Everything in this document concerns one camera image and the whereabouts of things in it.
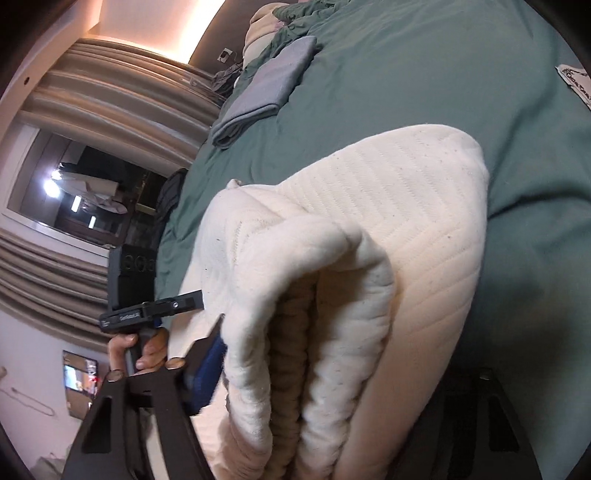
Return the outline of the person's left hand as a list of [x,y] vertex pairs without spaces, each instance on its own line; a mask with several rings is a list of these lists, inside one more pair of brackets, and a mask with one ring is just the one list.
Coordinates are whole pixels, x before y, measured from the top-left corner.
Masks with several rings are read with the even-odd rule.
[[127,376],[158,370],[167,359],[169,333],[159,328],[142,349],[141,357],[133,368],[126,366],[125,354],[134,347],[139,337],[136,334],[117,334],[108,342],[108,359],[111,370],[121,370]]

